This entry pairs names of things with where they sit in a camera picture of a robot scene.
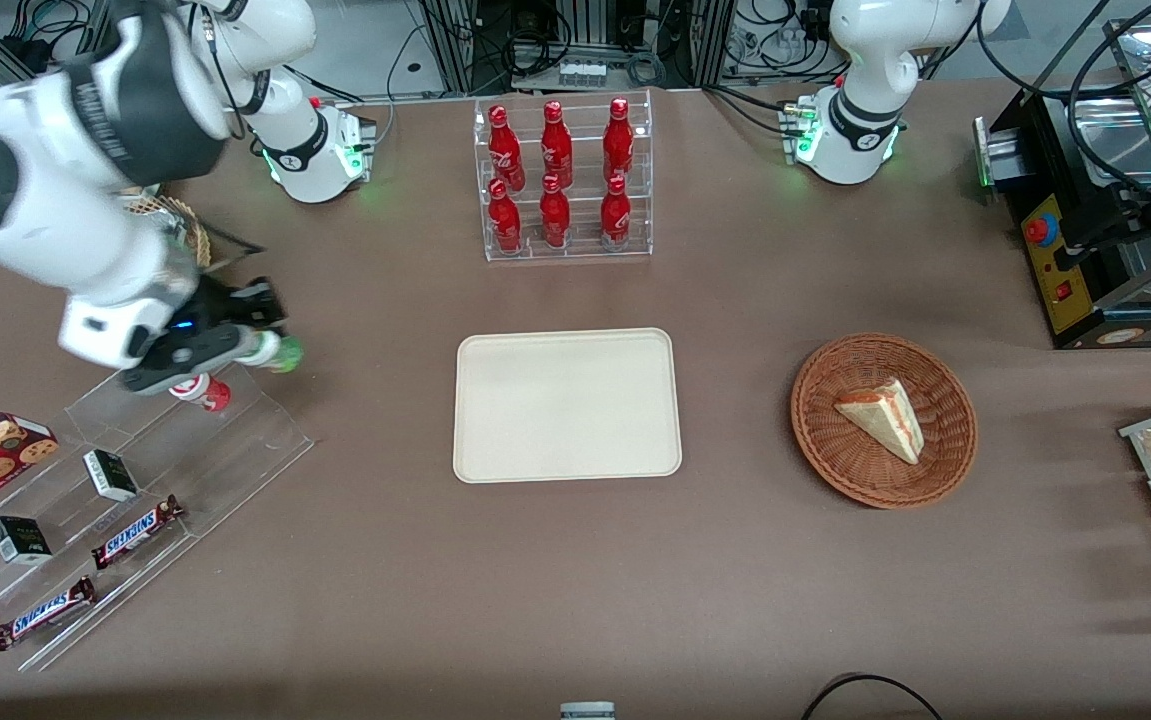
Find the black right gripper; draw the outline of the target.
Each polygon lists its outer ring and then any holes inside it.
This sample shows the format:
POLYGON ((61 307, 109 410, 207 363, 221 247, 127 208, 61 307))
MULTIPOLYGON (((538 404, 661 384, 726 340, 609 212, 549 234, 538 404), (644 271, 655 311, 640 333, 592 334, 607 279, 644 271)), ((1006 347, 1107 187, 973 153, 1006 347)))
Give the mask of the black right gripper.
POLYGON ((124 372, 132 393, 160 393, 233 361, 264 366, 272 334, 284 332, 287 311, 272 281, 231 290, 200 290, 168 320, 140 363, 124 372))

